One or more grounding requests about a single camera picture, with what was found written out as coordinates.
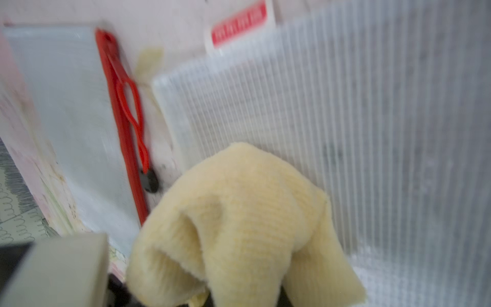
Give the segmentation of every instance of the yellow towel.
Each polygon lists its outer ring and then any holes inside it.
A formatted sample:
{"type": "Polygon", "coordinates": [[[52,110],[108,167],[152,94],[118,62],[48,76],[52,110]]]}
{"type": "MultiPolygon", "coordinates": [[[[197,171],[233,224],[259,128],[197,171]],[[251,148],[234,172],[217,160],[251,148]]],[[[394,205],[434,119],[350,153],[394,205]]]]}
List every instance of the yellow towel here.
{"type": "Polygon", "coordinates": [[[127,285],[148,307],[361,303],[365,289],[334,232],[327,195],[293,166],[235,143],[187,171],[133,245],[127,285]]]}

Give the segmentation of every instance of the gray plastic object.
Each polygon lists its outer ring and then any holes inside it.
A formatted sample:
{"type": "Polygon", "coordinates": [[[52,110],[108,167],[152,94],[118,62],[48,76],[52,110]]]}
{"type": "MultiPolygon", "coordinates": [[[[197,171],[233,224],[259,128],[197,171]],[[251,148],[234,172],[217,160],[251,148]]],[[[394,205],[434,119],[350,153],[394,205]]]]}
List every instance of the gray plastic object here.
{"type": "Polygon", "coordinates": [[[332,196],[365,306],[491,306],[491,7],[344,0],[155,78],[187,169],[246,141],[332,196]]]}

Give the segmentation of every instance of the red zipper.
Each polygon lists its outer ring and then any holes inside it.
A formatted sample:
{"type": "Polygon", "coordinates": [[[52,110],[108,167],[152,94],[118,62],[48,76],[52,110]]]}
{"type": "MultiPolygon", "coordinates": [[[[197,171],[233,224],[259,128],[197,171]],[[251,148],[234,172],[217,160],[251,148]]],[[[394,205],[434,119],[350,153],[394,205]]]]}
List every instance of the red zipper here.
{"type": "Polygon", "coordinates": [[[101,57],[102,68],[108,81],[112,112],[114,114],[114,120],[116,121],[116,126],[118,129],[119,143],[121,145],[121,152],[123,153],[133,199],[135,200],[136,211],[138,212],[140,223],[143,225],[148,216],[148,209],[140,181],[140,174],[138,171],[138,164],[130,129],[131,124],[136,133],[138,152],[141,159],[143,173],[147,174],[149,172],[150,162],[148,158],[148,150],[143,143],[143,113],[141,111],[140,96],[138,94],[138,89],[135,82],[128,77],[123,65],[121,65],[117,40],[114,35],[104,30],[96,29],[95,38],[99,49],[99,55],[101,57]],[[136,117],[138,121],[135,120],[130,112],[130,108],[128,107],[124,93],[124,88],[126,85],[130,87],[133,94],[136,117]]]}

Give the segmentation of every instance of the red label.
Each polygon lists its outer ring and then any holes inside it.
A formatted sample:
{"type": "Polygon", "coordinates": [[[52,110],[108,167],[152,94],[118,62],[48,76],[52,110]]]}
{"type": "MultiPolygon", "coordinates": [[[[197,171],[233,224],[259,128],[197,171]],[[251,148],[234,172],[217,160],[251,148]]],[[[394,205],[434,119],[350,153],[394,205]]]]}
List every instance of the red label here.
{"type": "Polygon", "coordinates": [[[212,41],[216,47],[237,36],[245,34],[262,25],[268,17],[264,0],[253,4],[234,17],[216,25],[212,29],[212,41]]]}

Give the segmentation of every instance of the ribbed plastic panel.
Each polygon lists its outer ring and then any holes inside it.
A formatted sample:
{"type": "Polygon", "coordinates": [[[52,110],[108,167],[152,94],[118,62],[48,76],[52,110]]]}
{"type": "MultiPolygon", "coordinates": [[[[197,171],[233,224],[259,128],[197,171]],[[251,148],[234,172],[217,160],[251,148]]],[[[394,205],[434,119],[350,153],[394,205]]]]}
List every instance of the ribbed plastic panel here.
{"type": "Polygon", "coordinates": [[[490,16],[338,1],[153,89],[184,168],[246,141],[332,195],[366,306],[491,306],[490,16]]]}
{"type": "Polygon", "coordinates": [[[140,222],[95,27],[5,28],[80,219],[129,256],[140,222]]]}

